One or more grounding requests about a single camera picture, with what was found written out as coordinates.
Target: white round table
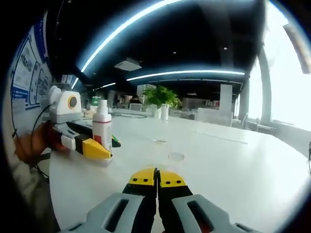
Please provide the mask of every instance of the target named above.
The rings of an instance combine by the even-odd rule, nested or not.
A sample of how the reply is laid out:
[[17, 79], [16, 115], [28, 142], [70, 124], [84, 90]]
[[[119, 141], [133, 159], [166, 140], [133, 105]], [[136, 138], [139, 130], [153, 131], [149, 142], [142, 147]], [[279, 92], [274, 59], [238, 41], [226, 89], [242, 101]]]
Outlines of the white round table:
[[[121, 147], [113, 148], [108, 167], [75, 151], [68, 157], [52, 153], [51, 197], [61, 229], [84, 221], [89, 210], [122, 192], [131, 175], [145, 167], [176, 171], [194, 194], [227, 211], [232, 223], [262, 232], [286, 223], [310, 191], [306, 157], [271, 135], [176, 117], [165, 123], [121, 116], [113, 118], [112, 133]], [[184, 159], [170, 159], [172, 152]], [[162, 230], [157, 213], [153, 232]]]

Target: white spray bottle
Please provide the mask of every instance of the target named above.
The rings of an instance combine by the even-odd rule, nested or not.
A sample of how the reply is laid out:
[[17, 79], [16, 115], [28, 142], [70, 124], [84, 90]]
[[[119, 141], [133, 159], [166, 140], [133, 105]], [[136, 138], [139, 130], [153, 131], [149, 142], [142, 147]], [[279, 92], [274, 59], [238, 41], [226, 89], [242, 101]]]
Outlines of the white spray bottle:
[[93, 139], [111, 152], [111, 115], [108, 113], [107, 100], [99, 100], [97, 112], [93, 115], [92, 131]]

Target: potted plant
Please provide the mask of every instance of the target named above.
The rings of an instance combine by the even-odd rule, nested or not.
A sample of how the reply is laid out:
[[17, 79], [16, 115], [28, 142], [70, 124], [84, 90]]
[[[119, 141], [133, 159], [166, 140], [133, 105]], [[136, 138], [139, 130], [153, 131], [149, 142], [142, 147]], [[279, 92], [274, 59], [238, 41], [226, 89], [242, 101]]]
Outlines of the potted plant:
[[145, 103], [151, 106], [152, 115], [157, 118], [161, 116], [161, 106], [163, 104], [175, 108], [181, 106], [177, 94], [163, 86], [149, 87], [144, 90], [143, 95], [146, 96]]

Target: ceiling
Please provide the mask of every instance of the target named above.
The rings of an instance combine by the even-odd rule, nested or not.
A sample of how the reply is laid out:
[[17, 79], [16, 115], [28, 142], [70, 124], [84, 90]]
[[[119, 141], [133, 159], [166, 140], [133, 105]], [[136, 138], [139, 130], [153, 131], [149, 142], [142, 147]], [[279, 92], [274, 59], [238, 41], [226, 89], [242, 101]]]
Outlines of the ceiling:
[[[54, 76], [76, 75], [79, 82], [75, 89], [82, 92], [109, 83], [116, 84], [107, 89], [135, 92], [138, 84], [161, 81], [158, 84], [178, 90], [181, 96], [197, 89], [207, 99], [213, 96], [211, 93], [219, 92], [222, 82], [233, 81], [237, 86], [233, 94], [239, 93], [241, 85], [236, 83], [248, 79], [261, 47], [263, 0], [181, 0], [163, 6], [121, 31], [83, 73], [80, 71], [96, 48], [122, 23], [157, 2], [123, 0], [108, 5], [97, 0], [56, 1], [49, 10], [47, 25]], [[124, 71], [114, 67], [126, 58], [134, 59], [142, 68]], [[187, 73], [126, 81], [180, 70], [229, 70], [245, 75]]]

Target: desk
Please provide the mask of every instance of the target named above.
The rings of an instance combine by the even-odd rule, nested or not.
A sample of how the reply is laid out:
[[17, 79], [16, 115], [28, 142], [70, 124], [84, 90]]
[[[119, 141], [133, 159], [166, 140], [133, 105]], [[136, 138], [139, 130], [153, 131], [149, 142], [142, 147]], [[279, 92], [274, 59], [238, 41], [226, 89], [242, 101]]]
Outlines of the desk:
[[[52, 153], [51, 197], [61, 229], [85, 220], [90, 209], [149, 166], [175, 170], [194, 194], [227, 211], [232, 223], [262, 232], [276, 231], [309, 190], [306, 158], [271, 135], [176, 117], [164, 123], [120, 116], [112, 120], [112, 133], [122, 147], [113, 149], [108, 167], [75, 151], [69, 157]], [[184, 160], [171, 160], [172, 152]], [[157, 214], [153, 232], [161, 230]]]

